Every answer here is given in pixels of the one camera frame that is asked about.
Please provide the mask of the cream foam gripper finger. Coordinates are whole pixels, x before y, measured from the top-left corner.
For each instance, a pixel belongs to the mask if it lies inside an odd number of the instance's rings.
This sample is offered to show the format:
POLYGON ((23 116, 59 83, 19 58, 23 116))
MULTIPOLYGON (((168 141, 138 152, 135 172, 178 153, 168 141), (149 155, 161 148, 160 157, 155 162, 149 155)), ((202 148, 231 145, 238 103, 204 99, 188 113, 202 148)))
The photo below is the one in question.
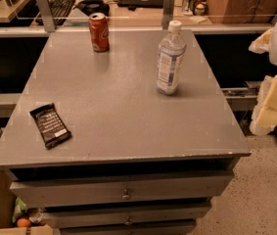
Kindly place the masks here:
POLYGON ((257 104, 252 114, 250 131, 254 135, 263 136, 277 126, 277 75, 266 76, 260 84, 257 104))
POLYGON ((272 29, 269 28, 266 32, 264 32, 260 37, 251 43, 249 50, 257 54, 268 52, 271 33, 272 29))

